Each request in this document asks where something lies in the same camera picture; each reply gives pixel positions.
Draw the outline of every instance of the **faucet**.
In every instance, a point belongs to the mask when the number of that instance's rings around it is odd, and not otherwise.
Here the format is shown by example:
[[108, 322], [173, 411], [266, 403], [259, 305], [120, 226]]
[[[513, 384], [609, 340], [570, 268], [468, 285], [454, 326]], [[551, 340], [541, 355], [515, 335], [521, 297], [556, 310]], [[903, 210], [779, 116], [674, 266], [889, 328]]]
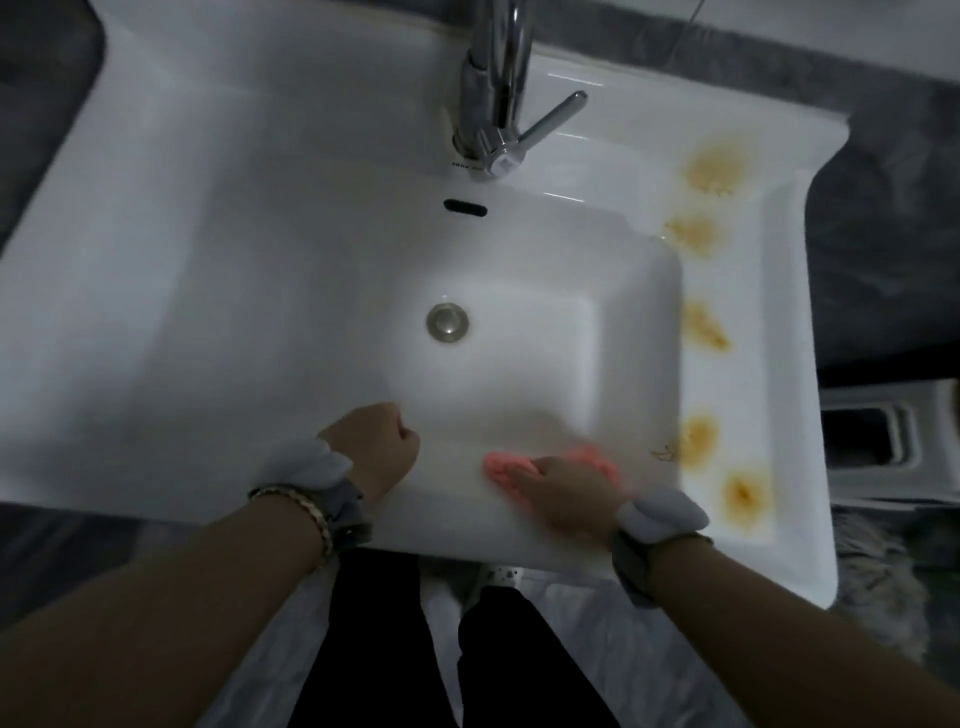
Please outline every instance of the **faucet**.
[[457, 151], [493, 177], [516, 169], [531, 147], [587, 105], [576, 91], [524, 133], [516, 122], [534, 39], [534, 0], [478, 0], [473, 37], [460, 69]]

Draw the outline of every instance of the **shoe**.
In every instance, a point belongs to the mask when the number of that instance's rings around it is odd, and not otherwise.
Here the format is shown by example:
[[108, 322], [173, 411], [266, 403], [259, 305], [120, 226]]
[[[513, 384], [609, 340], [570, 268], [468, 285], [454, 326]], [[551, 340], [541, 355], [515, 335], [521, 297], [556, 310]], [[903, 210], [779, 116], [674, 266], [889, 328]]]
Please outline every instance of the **shoe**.
[[480, 593], [484, 587], [510, 587], [519, 589], [520, 582], [523, 580], [523, 569], [521, 567], [503, 567], [493, 566], [491, 564], [482, 564], [477, 580], [470, 590], [467, 601], [464, 602], [464, 614], [480, 601]]

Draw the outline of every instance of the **faucet handle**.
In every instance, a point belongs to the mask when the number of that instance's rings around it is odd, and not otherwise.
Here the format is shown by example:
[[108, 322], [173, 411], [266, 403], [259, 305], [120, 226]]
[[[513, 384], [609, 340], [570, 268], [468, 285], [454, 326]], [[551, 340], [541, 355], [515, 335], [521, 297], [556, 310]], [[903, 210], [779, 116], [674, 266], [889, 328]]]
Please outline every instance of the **faucet handle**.
[[574, 114], [587, 105], [587, 92], [574, 91], [530, 129], [520, 135], [516, 141], [518, 147], [523, 150], [523, 154], [530, 151], [531, 147], [540, 144], [551, 133], [555, 132], [563, 122], [569, 120]]
[[514, 130], [496, 127], [477, 132], [484, 168], [494, 177], [503, 177], [516, 169], [530, 149], [540, 144], [563, 122], [587, 105], [587, 93], [574, 91], [520, 136]]

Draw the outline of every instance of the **leg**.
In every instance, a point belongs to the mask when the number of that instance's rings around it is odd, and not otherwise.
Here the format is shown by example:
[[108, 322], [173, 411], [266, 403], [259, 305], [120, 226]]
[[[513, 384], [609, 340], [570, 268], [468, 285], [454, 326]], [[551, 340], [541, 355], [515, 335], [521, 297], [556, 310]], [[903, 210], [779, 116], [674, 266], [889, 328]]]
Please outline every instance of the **leg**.
[[460, 623], [460, 649], [464, 728], [617, 728], [603, 698], [516, 589], [484, 588]]
[[290, 728], [456, 728], [420, 608], [412, 554], [357, 549], [340, 557], [330, 627]]

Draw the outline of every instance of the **rust stain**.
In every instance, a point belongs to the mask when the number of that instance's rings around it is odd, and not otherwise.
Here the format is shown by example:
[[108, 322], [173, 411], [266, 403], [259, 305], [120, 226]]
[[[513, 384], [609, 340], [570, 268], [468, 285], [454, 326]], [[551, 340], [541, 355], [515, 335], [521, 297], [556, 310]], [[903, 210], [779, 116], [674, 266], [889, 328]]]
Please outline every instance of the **rust stain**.
[[723, 325], [702, 301], [689, 301], [684, 304], [684, 334], [691, 341], [715, 352], [728, 352], [731, 348], [730, 338]]
[[663, 224], [663, 236], [675, 247], [697, 257], [713, 255], [720, 241], [720, 226], [709, 215], [674, 215]]
[[686, 183], [708, 195], [729, 197], [747, 177], [747, 155], [735, 138], [705, 142], [683, 170]]
[[710, 415], [689, 418], [680, 439], [680, 465], [687, 470], [700, 470], [716, 452], [720, 425]]
[[735, 526], [750, 530], [767, 511], [772, 499], [767, 478], [759, 473], [735, 472], [723, 487], [723, 515]]

